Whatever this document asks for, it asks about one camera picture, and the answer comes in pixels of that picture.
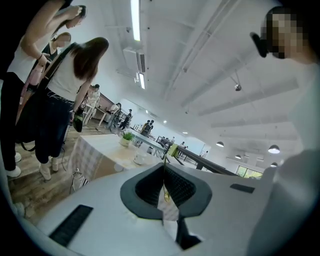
black vent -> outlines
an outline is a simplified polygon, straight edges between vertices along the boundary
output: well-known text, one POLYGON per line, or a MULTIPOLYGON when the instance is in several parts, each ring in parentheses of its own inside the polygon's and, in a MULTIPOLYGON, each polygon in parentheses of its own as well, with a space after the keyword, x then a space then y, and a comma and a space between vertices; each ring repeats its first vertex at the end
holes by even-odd
POLYGON ((143 73, 146 72, 145 55, 144 54, 140 54, 140 63, 141 63, 141 71, 143 73))

long brown hair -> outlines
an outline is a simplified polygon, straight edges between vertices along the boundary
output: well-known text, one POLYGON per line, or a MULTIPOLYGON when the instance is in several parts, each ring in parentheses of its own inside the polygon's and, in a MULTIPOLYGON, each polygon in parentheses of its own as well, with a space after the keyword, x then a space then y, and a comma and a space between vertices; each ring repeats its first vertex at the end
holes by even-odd
POLYGON ((76 44, 71 51, 74 75, 80 80, 91 81, 98 72, 101 57, 109 47, 104 37, 96 37, 84 44, 76 44))

air conditioner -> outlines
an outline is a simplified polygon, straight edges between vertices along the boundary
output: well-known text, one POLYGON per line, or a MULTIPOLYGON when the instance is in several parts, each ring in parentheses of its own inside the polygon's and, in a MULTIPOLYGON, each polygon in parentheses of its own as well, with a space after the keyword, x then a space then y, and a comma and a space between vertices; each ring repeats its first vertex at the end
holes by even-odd
POLYGON ((128 69, 135 73, 146 72, 145 54, 142 50, 134 50, 132 47, 123 49, 125 63, 128 69))

white cup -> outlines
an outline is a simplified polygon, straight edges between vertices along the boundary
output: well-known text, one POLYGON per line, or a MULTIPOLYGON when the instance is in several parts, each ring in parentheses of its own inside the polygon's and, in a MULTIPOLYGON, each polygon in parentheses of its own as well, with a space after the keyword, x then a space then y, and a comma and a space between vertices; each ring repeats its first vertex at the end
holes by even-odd
POLYGON ((142 165, 145 162, 145 159, 146 159, 146 154, 145 153, 142 153, 142 152, 140 152, 138 150, 135 152, 133 161, 136 164, 142 165))

wooden floor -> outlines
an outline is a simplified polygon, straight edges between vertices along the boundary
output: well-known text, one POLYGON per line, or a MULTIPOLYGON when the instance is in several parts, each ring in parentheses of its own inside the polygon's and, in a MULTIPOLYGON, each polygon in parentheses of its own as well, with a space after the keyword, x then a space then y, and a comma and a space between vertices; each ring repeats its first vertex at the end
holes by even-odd
POLYGON ((59 156, 59 171, 51 171, 51 180, 46 181, 39 173, 39 162, 35 152, 25 151, 20 145, 15 150, 22 156, 22 160, 17 163, 21 168, 21 175, 18 178, 9 180, 9 188, 14 203, 21 202, 25 206, 25 218, 33 224, 37 224, 46 212, 54 207, 70 193, 72 184, 71 171, 67 169, 68 159, 80 135, 101 135, 110 134, 105 128, 105 123, 98 126, 99 121, 92 119, 82 132, 77 132, 73 127, 70 128, 65 145, 59 156))

